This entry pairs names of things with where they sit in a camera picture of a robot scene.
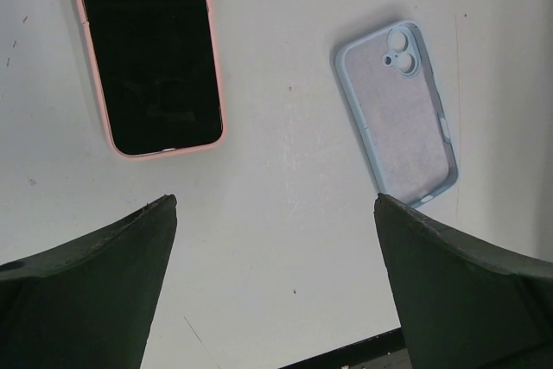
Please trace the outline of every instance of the black screen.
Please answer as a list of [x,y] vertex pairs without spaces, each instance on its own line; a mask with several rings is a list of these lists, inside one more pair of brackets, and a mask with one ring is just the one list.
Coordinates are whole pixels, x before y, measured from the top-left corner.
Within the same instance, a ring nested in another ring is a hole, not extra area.
[[143,155],[217,141],[206,0],[84,0],[111,134]]

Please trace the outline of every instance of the white surface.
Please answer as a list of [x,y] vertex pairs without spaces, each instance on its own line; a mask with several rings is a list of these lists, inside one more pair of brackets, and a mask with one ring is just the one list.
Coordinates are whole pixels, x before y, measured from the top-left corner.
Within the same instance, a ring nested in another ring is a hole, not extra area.
[[460,185],[424,212],[552,259],[552,4],[213,0],[228,140],[127,162],[100,128],[73,0],[0,0],[0,263],[174,193],[143,368],[278,368],[397,327],[331,51],[398,18],[425,29],[460,153]]

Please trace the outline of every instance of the black object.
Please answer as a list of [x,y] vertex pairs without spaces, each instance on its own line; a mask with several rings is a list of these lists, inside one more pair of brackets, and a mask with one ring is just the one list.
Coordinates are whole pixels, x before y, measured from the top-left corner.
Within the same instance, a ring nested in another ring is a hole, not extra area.
[[0,266],[0,367],[140,367],[175,238],[175,206],[174,196],[163,196]]
[[[403,349],[405,349],[404,337],[401,330],[396,329],[281,369],[339,369],[344,366],[362,366]],[[383,367],[391,367],[384,365],[390,365],[394,359],[395,357],[391,356],[390,361],[385,362]]]
[[414,369],[553,367],[553,264],[388,195],[378,197],[375,219]]
[[206,0],[84,0],[115,147],[136,156],[216,142]]

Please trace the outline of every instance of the smartphone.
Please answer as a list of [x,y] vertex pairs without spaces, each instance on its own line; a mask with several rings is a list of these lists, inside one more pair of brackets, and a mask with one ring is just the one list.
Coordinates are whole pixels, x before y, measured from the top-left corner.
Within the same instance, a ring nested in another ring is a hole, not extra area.
[[225,132],[208,0],[77,0],[109,142],[122,156],[210,148]]
[[451,188],[457,162],[419,24],[349,42],[335,66],[378,190],[419,207]]

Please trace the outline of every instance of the empty phone case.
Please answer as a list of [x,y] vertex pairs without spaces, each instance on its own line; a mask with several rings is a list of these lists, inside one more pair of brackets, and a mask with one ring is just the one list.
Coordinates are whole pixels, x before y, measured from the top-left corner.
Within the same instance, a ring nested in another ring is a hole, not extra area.
[[458,168],[418,24],[348,43],[335,65],[378,190],[419,207],[450,188]]

